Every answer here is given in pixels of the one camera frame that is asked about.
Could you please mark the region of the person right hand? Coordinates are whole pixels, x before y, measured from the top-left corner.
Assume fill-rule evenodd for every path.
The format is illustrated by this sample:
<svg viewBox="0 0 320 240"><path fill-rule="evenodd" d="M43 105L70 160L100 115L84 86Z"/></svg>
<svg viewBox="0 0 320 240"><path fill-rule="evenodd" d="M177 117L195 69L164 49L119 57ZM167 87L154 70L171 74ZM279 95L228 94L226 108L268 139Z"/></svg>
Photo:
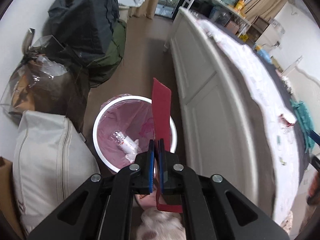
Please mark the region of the person right hand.
<svg viewBox="0 0 320 240"><path fill-rule="evenodd" d="M319 172L315 174L313 181L310 185L308 198L308 205L318 205L319 204Z"/></svg>

